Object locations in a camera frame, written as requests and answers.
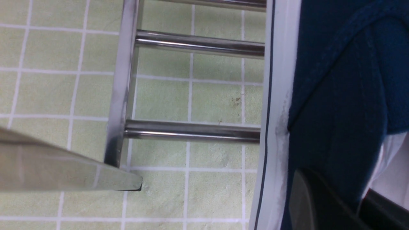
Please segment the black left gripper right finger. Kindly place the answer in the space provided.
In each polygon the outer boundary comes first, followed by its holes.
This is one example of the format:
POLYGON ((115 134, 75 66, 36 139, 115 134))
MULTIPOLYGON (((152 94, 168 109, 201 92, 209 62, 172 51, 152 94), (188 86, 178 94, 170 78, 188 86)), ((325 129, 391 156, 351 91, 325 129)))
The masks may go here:
POLYGON ((373 230, 408 230, 409 212, 369 189, 361 202, 359 218, 373 230))

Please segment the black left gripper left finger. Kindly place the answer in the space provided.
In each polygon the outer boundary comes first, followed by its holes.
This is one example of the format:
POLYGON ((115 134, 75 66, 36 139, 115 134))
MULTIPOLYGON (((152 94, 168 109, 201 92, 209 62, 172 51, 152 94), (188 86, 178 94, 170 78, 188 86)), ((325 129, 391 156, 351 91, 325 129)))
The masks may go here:
POLYGON ((294 230, 369 230, 314 171, 294 173, 289 213, 294 230))

